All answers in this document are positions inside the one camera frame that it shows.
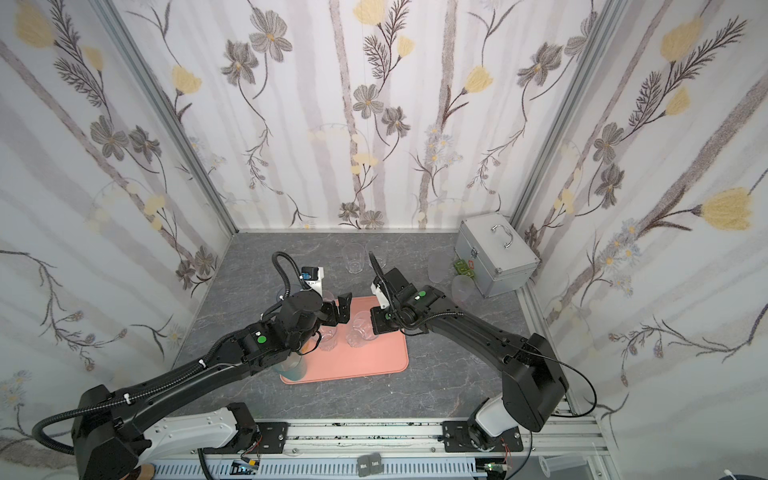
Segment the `pink rectangular tray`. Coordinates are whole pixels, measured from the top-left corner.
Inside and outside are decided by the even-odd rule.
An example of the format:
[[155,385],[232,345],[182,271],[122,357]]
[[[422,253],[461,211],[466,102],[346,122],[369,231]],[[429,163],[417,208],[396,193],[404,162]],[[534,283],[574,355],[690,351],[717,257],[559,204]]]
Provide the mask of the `pink rectangular tray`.
[[[350,321],[358,312],[370,312],[370,309],[377,305],[378,301],[374,296],[353,299]],[[298,385],[400,373],[406,370],[409,356],[403,334],[395,332],[377,335],[377,339],[370,344],[362,348],[352,348],[346,341],[348,324],[336,327],[338,342],[331,351],[320,350],[315,346],[314,339],[309,341],[305,347],[308,354],[304,356],[307,373],[302,380],[288,383],[281,376],[280,380],[287,385]]]

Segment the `teal textured cup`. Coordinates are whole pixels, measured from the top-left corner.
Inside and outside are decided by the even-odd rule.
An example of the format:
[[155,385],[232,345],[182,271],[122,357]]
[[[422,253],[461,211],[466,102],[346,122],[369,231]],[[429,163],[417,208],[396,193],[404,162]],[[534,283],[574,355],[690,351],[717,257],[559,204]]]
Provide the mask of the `teal textured cup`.
[[272,369],[277,372],[285,382],[295,383],[306,376],[307,364],[303,355],[291,352],[284,361],[274,365]]

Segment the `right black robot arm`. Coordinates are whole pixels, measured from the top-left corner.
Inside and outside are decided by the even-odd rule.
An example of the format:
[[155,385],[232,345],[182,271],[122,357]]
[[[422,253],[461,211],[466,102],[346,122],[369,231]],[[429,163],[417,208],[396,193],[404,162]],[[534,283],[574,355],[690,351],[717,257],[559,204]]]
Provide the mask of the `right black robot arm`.
[[497,371],[501,393],[470,415],[460,437],[465,443],[490,451],[518,427],[530,432],[543,429],[569,389],[562,365],[543,336],[524,337],[499,329],[433,286],[416,288],[397,268],[374,271],[371,291],[379,302],[371,309],[375,334],[441,335]]

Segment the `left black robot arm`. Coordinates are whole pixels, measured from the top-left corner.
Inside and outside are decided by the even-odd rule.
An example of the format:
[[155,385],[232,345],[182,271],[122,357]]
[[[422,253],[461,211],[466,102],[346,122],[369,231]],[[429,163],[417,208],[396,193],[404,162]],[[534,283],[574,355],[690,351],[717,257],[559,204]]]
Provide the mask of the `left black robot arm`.
[[290,290],[282,279],[283,297],[259,321],[220,337],[195,361],[145,382],[108,390],[99,385],[86,391],[78,408],[38,421],[32,437],[53,451],[72,455],[82,479],[121,479],[140,464],[152,442],[148,430],[194,400],[230,383],[305,354],[305,344],[321,336],[323,326],[350,320],[352,296],[324,300],[301,269],[301,284]]

